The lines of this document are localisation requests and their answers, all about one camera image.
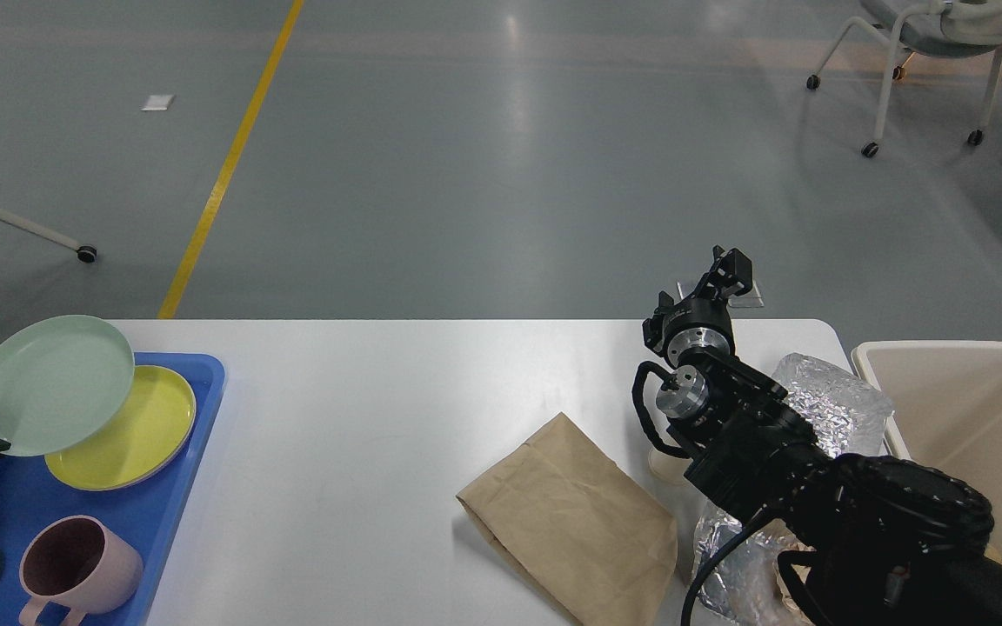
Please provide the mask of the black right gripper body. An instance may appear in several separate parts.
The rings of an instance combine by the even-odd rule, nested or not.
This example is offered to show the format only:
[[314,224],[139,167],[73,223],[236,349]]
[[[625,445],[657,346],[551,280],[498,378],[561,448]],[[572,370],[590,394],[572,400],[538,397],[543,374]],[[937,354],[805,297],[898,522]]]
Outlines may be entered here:
[[713,348],[727,356],[736,354],[726,301],[689,296],[679,308],[668,314],[656,314],[656,306],[643,321],[643,344],[669,365],[684,365],[685,356],[695,349]]

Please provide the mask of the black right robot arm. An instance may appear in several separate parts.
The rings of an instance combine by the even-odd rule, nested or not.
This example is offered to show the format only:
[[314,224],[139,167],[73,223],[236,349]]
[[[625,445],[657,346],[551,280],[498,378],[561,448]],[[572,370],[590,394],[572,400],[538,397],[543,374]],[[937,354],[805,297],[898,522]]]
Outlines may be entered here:
[[680,622],[713,571],[779,520],[805,550],[779,577],[815,625],[1002,625],[1002,565],[986,557],[990,500],[969,483],[894,456],[828,456],[787,391],[736,354],[728,302],[752,292],[752,259],[715,247],[687,296],[660,293],[633,408],[656,451],[740,522],[692,576]]

